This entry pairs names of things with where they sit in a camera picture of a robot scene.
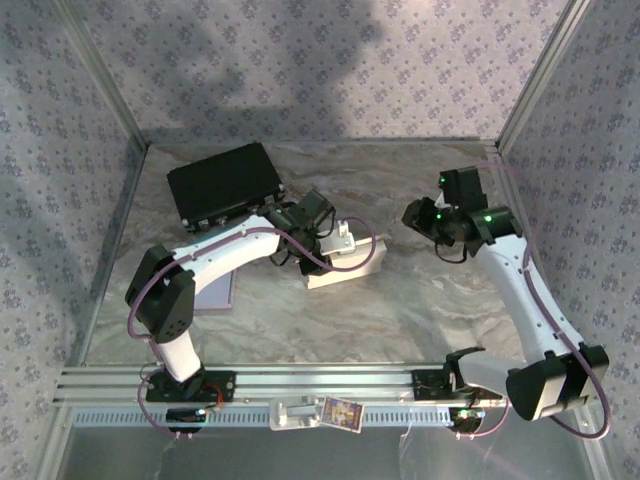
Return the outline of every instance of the table surface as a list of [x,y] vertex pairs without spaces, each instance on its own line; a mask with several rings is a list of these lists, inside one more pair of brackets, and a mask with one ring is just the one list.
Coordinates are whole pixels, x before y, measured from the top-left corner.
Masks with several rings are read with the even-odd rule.
[[[152,146],[98,312],[86,362],[142,364],[148,347],[126,332],[125,292],[144,252],[195,241],[180,224],[166,174],[233,146]],[[495,287],[470,259],[439,260],[430,242],[401,222],[406,206],[438,194],[439,172],[486,161],[481,144],[345,143],[265,145],[289,198],[310,189],[338,216],[358,214],[386,235],[380,273],[308,291],[296,265],[268,259],[237,271],[233,308],[196,316],[196,351],[208,364],[304,362],[440,363],[454,350],[482,345],[520,358],[515,327]],[[492,204],[497,194],[481,173]],[[356,237],[364,232],[353,226]],[[452,255],[459,255],[459,250]]]

